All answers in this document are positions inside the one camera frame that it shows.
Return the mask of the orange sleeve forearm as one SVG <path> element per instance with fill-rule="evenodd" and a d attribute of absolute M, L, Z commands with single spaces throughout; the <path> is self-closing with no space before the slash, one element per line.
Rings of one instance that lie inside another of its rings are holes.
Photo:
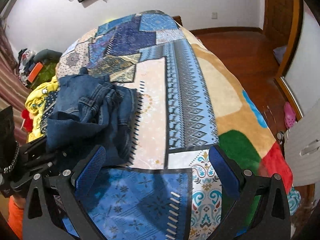
<path fill-rule="evenodd" d="M 9 198 L 8 224 L 19 239 L 22 236 L 22 222 L 26 200 L 20 196 L 12 195 Z"/>

